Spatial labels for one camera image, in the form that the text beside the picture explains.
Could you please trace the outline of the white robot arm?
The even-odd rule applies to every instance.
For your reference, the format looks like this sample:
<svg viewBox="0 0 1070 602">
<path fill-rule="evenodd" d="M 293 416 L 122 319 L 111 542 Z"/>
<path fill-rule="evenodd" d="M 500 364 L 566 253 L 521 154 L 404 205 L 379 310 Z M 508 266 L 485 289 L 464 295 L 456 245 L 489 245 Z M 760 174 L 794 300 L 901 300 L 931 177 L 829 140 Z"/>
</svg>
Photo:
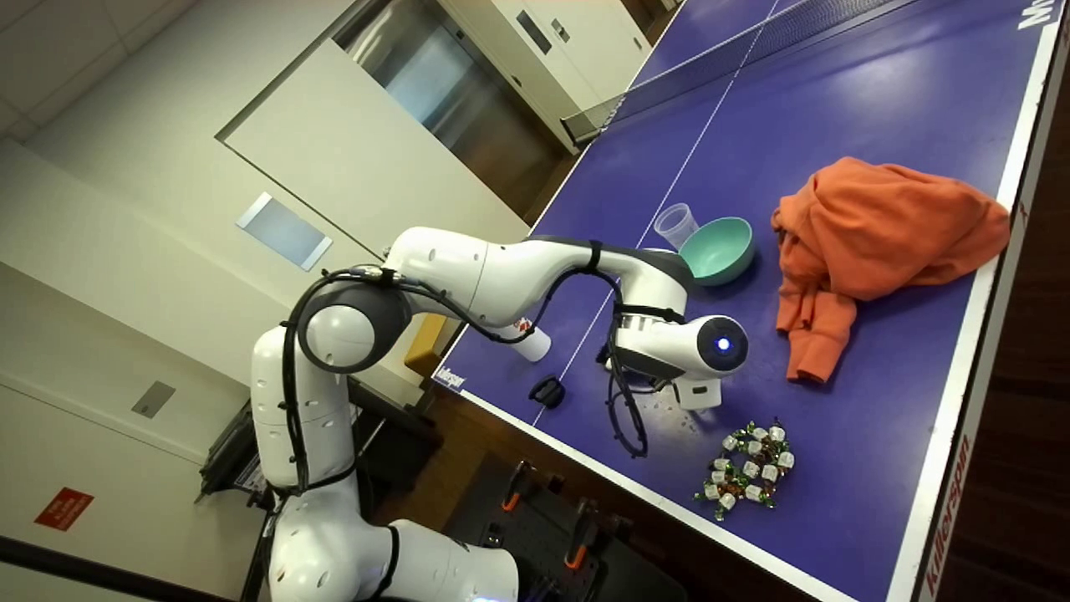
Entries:
<svg viewBox="0 0 1070 602">
<path fill-rule="evenodd" d="M 749 357 L 728 315 L 692 319 L 688 266 L 667 250 L 527 237 L 482 242 L 409 226 L 386 256 L 321 275 L 252 349 L 252 422 L 276 494 L 272 602 L 524 602 L 539 567 L 419 520 L 361 518 L 346 379 L 379 364 L 419 315 L 451 315 L 534 357 L 540 310 L 571 275 L 616 295 L 600 364 L 616 389 L 646 379 L 715 408 Z"/>
</svg>

